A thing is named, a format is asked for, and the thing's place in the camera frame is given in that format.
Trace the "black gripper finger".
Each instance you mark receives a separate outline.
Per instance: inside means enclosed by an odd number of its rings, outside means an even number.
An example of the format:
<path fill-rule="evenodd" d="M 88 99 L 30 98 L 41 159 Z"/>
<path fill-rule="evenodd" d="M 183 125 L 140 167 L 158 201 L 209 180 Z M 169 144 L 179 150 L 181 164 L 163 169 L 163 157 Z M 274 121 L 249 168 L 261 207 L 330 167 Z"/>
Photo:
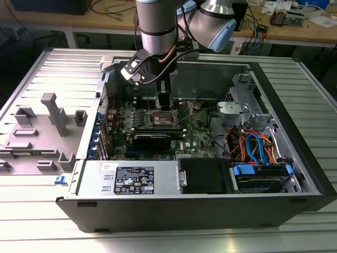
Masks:
<path fill-rule="evenodd" d="M 170 79 L 162 79 L 157 81 L 158 104 L 163 111 L 168 111 L 171 107 L 170 92 Z"/>

